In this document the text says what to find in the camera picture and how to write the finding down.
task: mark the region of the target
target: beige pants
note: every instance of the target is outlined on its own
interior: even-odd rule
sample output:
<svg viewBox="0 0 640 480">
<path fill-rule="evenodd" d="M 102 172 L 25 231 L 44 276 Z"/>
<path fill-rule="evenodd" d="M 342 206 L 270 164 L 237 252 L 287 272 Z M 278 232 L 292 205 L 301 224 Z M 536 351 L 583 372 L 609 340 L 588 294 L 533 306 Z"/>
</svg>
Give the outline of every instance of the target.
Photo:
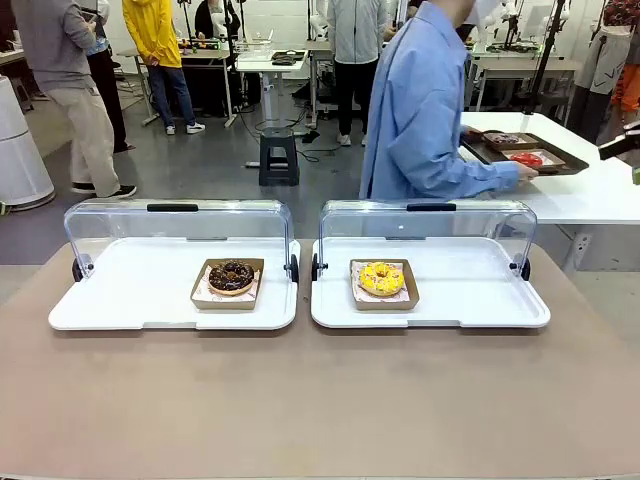
<svg viewBox="0 0 640 480">
<path fill-rule="evenodd" d="M 120 189 L 113 169 L 113 127 L 98 90 L 58 88 L 46 92 L 71 121 L 71 181 L 93 183 L 98 197 Z"/>
</svg>

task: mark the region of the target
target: face mask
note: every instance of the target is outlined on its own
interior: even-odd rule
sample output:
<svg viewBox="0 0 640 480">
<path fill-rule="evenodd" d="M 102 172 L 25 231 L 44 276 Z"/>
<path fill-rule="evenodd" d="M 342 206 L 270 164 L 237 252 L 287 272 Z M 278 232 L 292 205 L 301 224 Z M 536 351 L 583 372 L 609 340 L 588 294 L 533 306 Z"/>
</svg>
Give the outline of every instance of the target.
<svg viewBox="0 0 640 480">
<path fill-rule="evenodd" d="M 464 23 L 479 25 L 480 19 L 490 15 L 499 3 L 500 0 L 476 0 L 476 3 L 473 5 L 473 10 L 471 10 L 469 17 Z"/>
</svg>

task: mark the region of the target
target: clear plastic lid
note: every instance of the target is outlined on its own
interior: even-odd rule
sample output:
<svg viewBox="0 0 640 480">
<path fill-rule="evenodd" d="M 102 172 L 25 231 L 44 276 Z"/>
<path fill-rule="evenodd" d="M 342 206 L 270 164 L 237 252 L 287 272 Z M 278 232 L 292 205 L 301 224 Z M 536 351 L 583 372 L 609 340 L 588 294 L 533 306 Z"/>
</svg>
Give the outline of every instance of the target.
<svg viewBox="0 0 640 480">
<path fill-rule="evenodd" d="M 414 241 L 435 237 L 491 240 L 499 244 L 514 274 L 521 275 L 536 226 L 535 213 L 515 201 L 331 201 L 320 218 L 314 276 L 319 277 L 330 268 L 327 262 L 331 248 L 345 248 L 345 242 L 355 254 L 372 244 L 363 239 L 375 239 L 375 244 L 380 245 L 379 240 L 385 239 Z"/>
<path fill-rule="evenodd" d="M 149 239 L 219 242 L 263 239 L 282 245 L 291 275 L 293 222 L 286 205 L 275 200 L 129 200 L 87 201 L 65 214 L 65 230 L 81 275 L 89 277 L 97 258 L 113 243 Z"/>
</svg>

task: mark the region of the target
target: white cylindrical bin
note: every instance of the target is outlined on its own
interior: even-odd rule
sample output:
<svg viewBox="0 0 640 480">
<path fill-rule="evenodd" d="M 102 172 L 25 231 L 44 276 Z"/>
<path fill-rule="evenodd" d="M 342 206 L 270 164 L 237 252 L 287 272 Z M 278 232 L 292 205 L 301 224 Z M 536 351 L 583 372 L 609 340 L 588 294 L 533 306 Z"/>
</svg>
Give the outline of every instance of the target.
<svg viewBox="0 0 640 480">
<path fill-rule="evenodd" d="M 11 82 L 0 76 L 0 202 L 12 210 L 26 210 L 54 196 Z"/>
</svg>

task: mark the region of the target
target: shirt collar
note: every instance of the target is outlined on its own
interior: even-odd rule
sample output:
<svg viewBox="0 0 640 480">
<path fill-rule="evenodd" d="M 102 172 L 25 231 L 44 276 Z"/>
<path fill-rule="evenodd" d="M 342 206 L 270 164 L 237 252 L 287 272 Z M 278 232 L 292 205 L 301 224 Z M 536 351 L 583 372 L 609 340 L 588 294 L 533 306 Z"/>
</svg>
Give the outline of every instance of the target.
<svg viewBox="0 0 640 480">
<path fill-rule="evenodd" d="M 433 25 L 444 37 L 456 57 L 459 55 L 463 61 L 466 60 L 469 53 L 467 52 L 464 43 L 462 43 L 462 40 L 460 40 L 458 32 L 453 28 L 451 19 L 449 19 L 449 17 L 444 13 L 442 8 L 429 1 L 422 2 L 422 5 L 420 5 L 420 8 L 418 9 L 418 13 L 416 13 L 416 18 Z"/>
</svg>

